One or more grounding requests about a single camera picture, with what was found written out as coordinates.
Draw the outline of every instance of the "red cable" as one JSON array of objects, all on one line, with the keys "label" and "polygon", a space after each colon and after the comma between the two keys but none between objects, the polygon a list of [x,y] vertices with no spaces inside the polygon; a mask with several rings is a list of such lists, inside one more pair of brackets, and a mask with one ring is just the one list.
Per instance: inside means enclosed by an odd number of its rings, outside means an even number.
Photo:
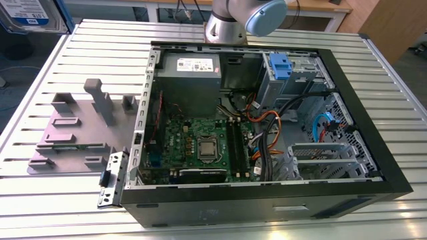
[{"label": "red cable", "polygon": [[159,98],[161,98],[159,111],[158,111],[158,116],[157,116],[157,119],[155,119],[154,131],[153,131],[153,135],[151,135],[151,138],[150,138],[149,143],[154,140],[155,135],[157,135],[158,124],[159,124],[159,120],[161,120],[161,112],[162,112],[163,91],[161,91],[161,96],[159,96]]}]

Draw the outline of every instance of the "motherboard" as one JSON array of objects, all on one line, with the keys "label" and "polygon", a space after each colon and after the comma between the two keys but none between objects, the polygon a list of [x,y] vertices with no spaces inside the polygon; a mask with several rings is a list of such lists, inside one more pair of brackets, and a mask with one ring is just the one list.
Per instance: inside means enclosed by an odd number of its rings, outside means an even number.
[{"label": "motherboard", "polygon": [[251,182],[253,124],[225,119],[170,119],[163,153],[150,152],[146,184]]}]

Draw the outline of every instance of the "blue label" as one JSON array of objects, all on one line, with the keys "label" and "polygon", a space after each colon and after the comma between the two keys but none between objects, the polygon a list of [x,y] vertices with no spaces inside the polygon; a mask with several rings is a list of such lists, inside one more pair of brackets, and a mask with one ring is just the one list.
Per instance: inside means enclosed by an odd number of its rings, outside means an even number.
[{"label": "blue label", "polygon": [[50,19],[47,18],[14,17],[14,19],[24,25],[47,25],[50,22]]}]

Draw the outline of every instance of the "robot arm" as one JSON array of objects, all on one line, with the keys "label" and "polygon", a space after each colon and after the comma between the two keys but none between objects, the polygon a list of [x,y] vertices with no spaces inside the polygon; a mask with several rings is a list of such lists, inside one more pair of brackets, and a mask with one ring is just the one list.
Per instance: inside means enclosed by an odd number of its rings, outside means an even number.
[{"label": "robot arm", "polygon": [[285,0],[215,0],[205,35],[211,43],[243,44],[247,32],[269,35],[287,15]]}]

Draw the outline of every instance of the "side panel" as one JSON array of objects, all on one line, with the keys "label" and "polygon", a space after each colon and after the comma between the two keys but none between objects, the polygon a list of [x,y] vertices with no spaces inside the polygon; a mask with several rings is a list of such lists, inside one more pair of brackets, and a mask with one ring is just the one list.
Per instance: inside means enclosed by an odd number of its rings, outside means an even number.
[{"label": "side panel", "polygon": [[379,195],[338,195],[225,201],[124,204],[145,227],[281,222],[327,218],[355,211],[381,199]]}]

